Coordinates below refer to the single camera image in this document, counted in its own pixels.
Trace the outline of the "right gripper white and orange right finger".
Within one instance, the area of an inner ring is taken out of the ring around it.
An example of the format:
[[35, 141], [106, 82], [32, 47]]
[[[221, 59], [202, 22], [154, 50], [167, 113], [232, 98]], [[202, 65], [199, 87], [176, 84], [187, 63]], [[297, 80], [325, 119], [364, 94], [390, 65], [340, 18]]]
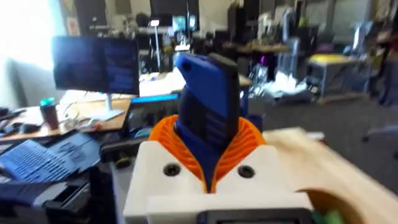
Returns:
[[277, 148], [268, 145], [246, 118], [239, 118], [238, 132], [216, 165], [213, 192], [238, 197], [308, 198], [305, 192], [289, 188]]

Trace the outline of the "right gripper white and orange left finger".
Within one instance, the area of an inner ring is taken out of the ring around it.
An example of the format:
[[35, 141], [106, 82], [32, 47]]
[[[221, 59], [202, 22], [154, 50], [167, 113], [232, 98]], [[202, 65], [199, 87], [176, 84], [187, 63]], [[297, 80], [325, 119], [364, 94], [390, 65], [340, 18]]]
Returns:
[[160, 120], [139, 146], [123, 216], [126, 223], [196, 223], [205, 176], [177, 135], [177, 116]]

